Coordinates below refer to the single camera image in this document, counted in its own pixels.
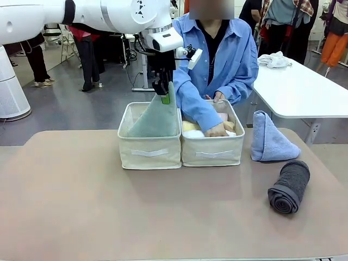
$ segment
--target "beige storage bin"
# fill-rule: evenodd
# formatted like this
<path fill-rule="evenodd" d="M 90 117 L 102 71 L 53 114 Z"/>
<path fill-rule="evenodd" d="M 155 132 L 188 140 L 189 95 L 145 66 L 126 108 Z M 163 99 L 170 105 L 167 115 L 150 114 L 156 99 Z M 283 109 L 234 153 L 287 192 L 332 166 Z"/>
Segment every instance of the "beige storage bin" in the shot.
<path fill-rule="evenodd" d="M 217 103 L 207 102 L 213 104 L 218 113 L 228 114 L 228 120 L 235 123 L 236 136 L 202 139 L 188 139 L 182 136 L 183 165 L 188 167 L 239 165 L 245 135 L 244 128 L 227 100 Z"/>
<path fill-rule="evenodd" d="M 177 135 L 163 138 L 127 138 L 128 130 L 146 110 L 149 102 L 130 103 L 118 131 L 122 167 L 131 170 L 177 169 L 181 167 L 181 114 Z"/>

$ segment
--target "white towel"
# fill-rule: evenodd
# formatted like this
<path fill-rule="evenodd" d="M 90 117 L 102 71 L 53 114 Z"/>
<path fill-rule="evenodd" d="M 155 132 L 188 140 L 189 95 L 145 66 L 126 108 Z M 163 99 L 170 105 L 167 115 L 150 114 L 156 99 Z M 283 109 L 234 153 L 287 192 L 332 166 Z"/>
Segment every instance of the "white towel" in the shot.
<path fill-rule="evenodd" d="M 236 136 L 236 133 L 235 132 L 229 132 L 229 131 L 226 131 L 228 136 L 230 137 L 235 137 Z M 183 136 L 185 138 L 188 138 L 188 139 L 203 139 L 205 138 L 204 136 L 204 133 L 201 131 L 201 130 L 190 130 L 190 131 L 187 131 L 187 132 L 183 132 Z"/>
<path fill-rule="evenodd" d="M 259 66 L 267 66 L 267 68 L 285 68 L 291 65 L 288 58 L 283 56 L 281 51 L 271 55 L 263 54 L 258 59 Z"/>

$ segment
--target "sneaker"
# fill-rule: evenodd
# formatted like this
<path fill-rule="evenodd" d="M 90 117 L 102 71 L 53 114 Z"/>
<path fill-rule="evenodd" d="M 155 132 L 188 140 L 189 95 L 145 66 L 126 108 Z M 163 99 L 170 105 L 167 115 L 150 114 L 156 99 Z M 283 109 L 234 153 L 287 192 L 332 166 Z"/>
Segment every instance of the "sneaker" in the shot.
<path fill-rule="evenodd" d="M 93 88 L 103 88 L 103 84 L 101 82 L 92 82 Z"/>
<path fill-rule="evenodd" d="M 11 61 L 12 67 L 17 67 L 18 66 L 18 64 L 16 64 L 14 61 L 12 61 L 12 60 L 10 60 L 10 61 Z"/>
<path fill-rule="evenodd" d="M 43 83 L 34 82 L 33 87 L 42 88 L 42 87 L 51 86 L 52 84 L 53 83 L 48 83 L 48 82 L 43 82 Z"/>

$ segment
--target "light blue button-up shirt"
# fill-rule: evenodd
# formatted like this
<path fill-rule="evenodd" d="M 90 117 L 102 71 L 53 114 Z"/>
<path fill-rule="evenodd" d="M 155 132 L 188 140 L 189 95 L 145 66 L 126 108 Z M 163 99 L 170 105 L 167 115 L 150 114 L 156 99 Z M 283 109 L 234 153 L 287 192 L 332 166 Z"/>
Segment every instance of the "light blue button-up shirt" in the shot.
<path fill-rule="evenodd" d="M 202 57 L 193 70 L 188 61 L 181 61 L 174 71 L 173 81 L 177 105 L 183 115 L 196 121 L 206 132 L 222 122 L 213 106 L 204 100 L 205 95 L 214 97 L 221 91 L 232 104 L 249 97 L 252 84 L 257 78 L 257 49 L 250 26 L 240 19 L 230 20 L 225 37 L 215 57 L 214 78 L 208 85 L 209 53 L 202 31 L 195 20 L 186 14 L 173 21 L 173 26 L 184 39 L 184 46 L 203 50 Z"/>

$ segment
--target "dark gray rolled towel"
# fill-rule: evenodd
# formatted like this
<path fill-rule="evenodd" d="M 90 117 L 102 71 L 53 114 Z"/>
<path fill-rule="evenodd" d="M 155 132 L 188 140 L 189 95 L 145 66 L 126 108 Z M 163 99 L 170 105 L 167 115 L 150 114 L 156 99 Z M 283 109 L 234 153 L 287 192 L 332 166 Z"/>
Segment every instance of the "dark gray rolled towel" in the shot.
<path fill-rule="evenodd" d="M 300 160 L 291 160 L 283 166 L 279 180 L 268 190 L 270 205 L 283 214 L 299 210 L 310 179 L 309 168 Z"/>

